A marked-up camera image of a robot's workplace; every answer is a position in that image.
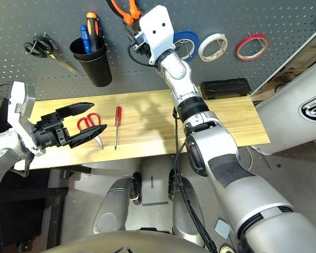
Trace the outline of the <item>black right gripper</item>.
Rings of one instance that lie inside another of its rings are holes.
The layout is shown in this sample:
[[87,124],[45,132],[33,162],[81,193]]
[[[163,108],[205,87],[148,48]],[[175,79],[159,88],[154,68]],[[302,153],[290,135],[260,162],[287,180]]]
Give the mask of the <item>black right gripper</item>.
[[[145,10],[138,8],[135,11],[135,18],[140,18],[145,13]],[[137,54],[146,56],[147,58],[151,57],[150,46],[147,42],[144,41],[143,34],[141,31],[137,31],[136,25],[124,24],[126,34],[130,41],[134,42],[133,48]]]

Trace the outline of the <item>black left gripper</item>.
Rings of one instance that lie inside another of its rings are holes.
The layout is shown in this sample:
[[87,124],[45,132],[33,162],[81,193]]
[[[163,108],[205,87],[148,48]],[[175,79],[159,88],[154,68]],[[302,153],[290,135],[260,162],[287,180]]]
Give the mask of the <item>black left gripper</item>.
[[106,124],[91,126],[70,137],[63,125],[63,118],[82,114],[94,106],[94,103],[79,102],[56,109],[56,112],[44,115],[33,124],[33,135],[36,144],[41,148],[61,147],[69,145],[75,148],[81,144],[95,140],[100,148],[104,148],[99,135],[107,128]]

